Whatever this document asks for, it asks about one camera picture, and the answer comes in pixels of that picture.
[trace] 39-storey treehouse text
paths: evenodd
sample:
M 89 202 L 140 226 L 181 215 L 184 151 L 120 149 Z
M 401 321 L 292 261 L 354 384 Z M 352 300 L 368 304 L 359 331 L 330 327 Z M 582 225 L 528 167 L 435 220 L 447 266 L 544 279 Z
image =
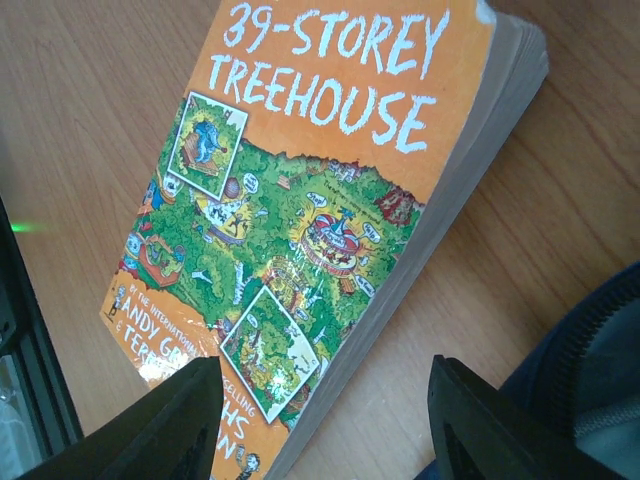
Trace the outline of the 39-storey treehouse text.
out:
M 366 128 L 377 116 L 378 127 L 370 127 L 374 144 L 394 142 L 395 149 L 404 154 L 427 149 L 421 109 L 434 105 L 437 98 L 403 91 L 401 79 L 427 77 L 438 41 L 449 25 L 448 9 L 437 19 L 423 14 L 403 15 L 397 24 L 391 17 L 378 14 L 352 16 L 346 11 L 323 13 L 317 9 L 301 13 L 289 22 L 291 25 L 276 23 L 273 7 L 253 9 L 246 2 L 235 5 L 229 13 L 235 23 L 221 35 L 236 55 L 211 55 L 210 90 L 235 97 L 239 108 L 260 103 L 271 112 L 308 119 L 318 127 L 337 122 L 347 136 Z M 303 73 L 289 65 L 262 62 L 260 45 L 267 35 L 293 36 L 282 42 L 282 48 L 287 49 L 282 58 L 292 59 L 292 64 L 297 58 L 313 56 L 320 71 L 323 59 L 337 56 L 344 61 L 343 70 L 350 72 L 347 77 L 371 76 L 364 70 L 360 75 L 357 69 L 373 63 L 376 78 L 368 79 L 371 85 L 364 91 L 333 77 L 323 78 L 321 73 Z M 238 58 L 239 47 L 245 47 L 248 55 L 243 52 L 243 58 Z M 391 79 L 400 88 L 382 94 L 376 84 L 383 76 L 387 85 Z M 358 98 L 360 95 L 366 97 L 366 103 Z M 356 104 L 361 105 L 358 111 L 353 108 Z

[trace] orange book cover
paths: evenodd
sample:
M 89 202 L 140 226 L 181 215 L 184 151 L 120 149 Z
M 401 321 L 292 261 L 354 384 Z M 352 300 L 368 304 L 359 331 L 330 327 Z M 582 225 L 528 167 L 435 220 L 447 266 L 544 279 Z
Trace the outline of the orange book cover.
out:
M 268 472 L 384 288 L 494 28 L 480 0 L 221 2 L 101 310 L 150 387 L 220 356 L 213 478 Z

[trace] bag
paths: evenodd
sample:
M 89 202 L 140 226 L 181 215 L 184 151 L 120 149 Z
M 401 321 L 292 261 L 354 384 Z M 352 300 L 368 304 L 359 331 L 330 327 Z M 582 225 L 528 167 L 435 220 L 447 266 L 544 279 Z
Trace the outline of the bag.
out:
M 531 457 L 544 463 L 548 458 L 542 457 L 553 456 L 554 453 L 548 450 L 553 443 L 551 437 L 561 437 L 571 444 L 565 452 L 568 456 L 560 458 L 564 458 L 565 463 L 569 463 L 569 457 L 571 457 L 576 463 L 581 463 L 582 467 L 588 464 L 587 467 L 592 469 L 586 470 L 591 472 L 591 475 L 588 475 L 589 478 L 602 478 L 593 470 L 601 465 L 583 461 L 584 456 L 572 457 L 570 450 L 578 454 L 577 450 L 580 450 L 606 466 L 609 470 L 605 468 L 602 470 L 610 473 L 610 475 L 602 473 L 606 478 L 617 478 L 618 475 L 640 478 L 639 263 L 613 277 L 580 302 L 507 379 L 496 394 L 497 397 L 502 398 L 493 398 L 491 392 L 483 390 L 484 386 L 474 384 L 476 380 L 469 374 L 479 381 L 481 379 L 463 365 L 447 366 L 443 360 L 437 360 L 434 362 L 432 371 L 432 383 L 434 383 L 435 371 L 442 370 L 444 373 L 438 372 L 440 378 L 448 375 L 449 380 L 453 379 L 452 382 L 457 382 L 452 388 L 457 388 L 460 392 L 464 391 L 467 395 L 470 392 L 473 394 L 468 397 L 472 398 L 472 401 L 468 402 L 465 408 L 477 409 L 475 412 L 477 415 L 468 417 L 466 422 L 458 421 L 459 430 L 471 428 L 473 422 L 468 419 L 475 420 L 487 412 L 494 414 L 494 417 L 487 417 L 491 421 L 505 422 L 499 427 L 502 433 L 507 432 L 512 435 L 511 440 L 523 439 L 521 432 L 509 432 L 509 427 L 505 427 L 510 424 L 514 415 L 522 416 L 519 419 L 520 422 L 527 423 L 534 419 L 538 424 L 546 427 L 545 432 L 549 440 L 546 442 L 547 445 L 545 445 L 545 438 L 535 437 L 534 433 L 538 434 L 538 431 L 525 432 L 524 437 L 529 438 L 524 438 L 523 444 L 518 446 L 519 450 L 516 448 L 517 452 L 513 450 L 515 447 L 507 445 L 509 442 L 495 446 L 493 449 L 491 445 L 487 446 L 487 442 L 495 441 L 497 438 L 491 435 L 495 432 L 493 430 L 489 432 L 490 428 L 475 431 L 471 436 L 466 437 L 472 439 L 472 443 L 485 442 L 482 445 L 483 454 L 486 456 L 487 452 L 490 452 L 494 455 L 494 464 L 500 465 L 501 473 L 505 476 L 509 476 L 510 468 L 515 468 L 509 461 L 517 462 L 518 459 L 523 458 L 529 460 Z M 442 395 L 440 394 L 439 401 L 432 401 L 434 393 L 438 394 L 438 388 L 446 390 L 449 387 L 442 380 L 436 382 L 434 390 L 430 391 L 429 410 L 436 455 L 446 457 L 447 467 L 443 467 L 441 477 L 437 463 L 433 462 L 416 477 L 416 480 L 450 478 L 452 477 L 450 475 L 452 470 L 449 468 L 451 462 L 462 464 L 473 460 L 467 458 L 466 453 L 461 454 L 462 450 L 456 450 L 452 454 L 454 444 L 449 438 L 445 439 L 442 436 L 440 441 L 438 431 L 440 424 L 447 425 L 450 420 L 446 418 L 446 413 L 437 411 L 446 408 L 441 406 L 446 403 L 442 401 Z M 509 410 L 515 406 L 515 413 L 505 414 L 504 411 L 496 410 L 496 406 L 504 399 L 508 399 L 510 405 L 502 404 L 502 410 Z M 449 415 L 457 416 L 458 414 L 454 412 Z M 464 437 L 465 432 L 456 433 L 459 437 Z M 519 457 L 518 454 L 523 452 L 524 456 Z M 470 472 L 468 468 L 473 469 L 475 466 L 467 465 L 466 472 Z M 462 472 L 463 470 L 454 468 L 453 471 Z M 465 474 L 460 478 L 469 478 L 469 476 Z

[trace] black object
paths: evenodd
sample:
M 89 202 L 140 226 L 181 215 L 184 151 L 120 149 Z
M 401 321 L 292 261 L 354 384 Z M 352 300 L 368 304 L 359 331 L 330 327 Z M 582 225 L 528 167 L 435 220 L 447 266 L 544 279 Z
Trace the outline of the black object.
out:
M 429 412 L 438 462 L 416 480 L 640 478 L 640 264 L 578 304 L 499 392 L 436 357 Z
M 0 361 L 15 369 L 16 392 L 2 385 L 0 401 L 19 395 L 40 459 L 83 437 L 38 302 L 0 200 Z
M 222 415 L 217 357 L 197 358 L 23 480 L 209 478 Z

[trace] wooden table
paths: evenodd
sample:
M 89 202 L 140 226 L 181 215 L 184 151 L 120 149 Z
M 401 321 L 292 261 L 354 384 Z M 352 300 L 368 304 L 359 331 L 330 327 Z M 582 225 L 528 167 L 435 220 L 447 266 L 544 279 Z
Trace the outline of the wooden table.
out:
M 97 312 L 214 3 L 2 1 L 0 194 L 86 433 L 144 393 Z M 497 385 L 638 258 L 640 2 L 495 3 L 551 75 L 291 479 L 412 478 L 434 354 Z

